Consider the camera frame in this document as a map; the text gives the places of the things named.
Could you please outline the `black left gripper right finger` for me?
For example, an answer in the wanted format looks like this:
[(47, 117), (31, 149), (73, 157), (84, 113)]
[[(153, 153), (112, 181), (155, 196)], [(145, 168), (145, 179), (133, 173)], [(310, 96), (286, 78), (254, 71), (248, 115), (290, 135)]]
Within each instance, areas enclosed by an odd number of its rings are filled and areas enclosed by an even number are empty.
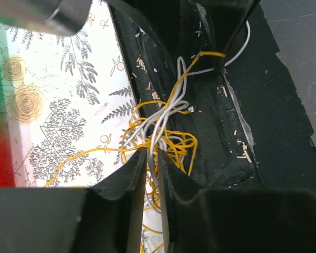
[(165, 252), (316, 252), (316, 195), (205, 188), (158, 151)]

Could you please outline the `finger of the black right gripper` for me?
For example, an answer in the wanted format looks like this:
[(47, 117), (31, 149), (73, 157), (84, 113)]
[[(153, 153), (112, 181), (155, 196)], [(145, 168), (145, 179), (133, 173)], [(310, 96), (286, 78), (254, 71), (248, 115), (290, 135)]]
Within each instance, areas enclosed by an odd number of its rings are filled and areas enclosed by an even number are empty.
[(175, 61), (181, 35), (182, 1), (107, 1), (110, 7), (130, 19), (145, 33), (136, 42), (149, 77), (165, 101), (177, 80)]
[(204, 0), (197, 1), (203, 25), (205, 45), (201, 51), (227, 55), (231, 45), (259, 1)]

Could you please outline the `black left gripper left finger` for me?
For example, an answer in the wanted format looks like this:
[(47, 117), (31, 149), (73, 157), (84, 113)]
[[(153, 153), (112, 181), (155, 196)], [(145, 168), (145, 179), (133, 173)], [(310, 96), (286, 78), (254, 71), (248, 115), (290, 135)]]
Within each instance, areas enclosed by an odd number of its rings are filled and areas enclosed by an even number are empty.
[(139, 252), (146, 157), (92, 187), (1, 187), (0, 252)]

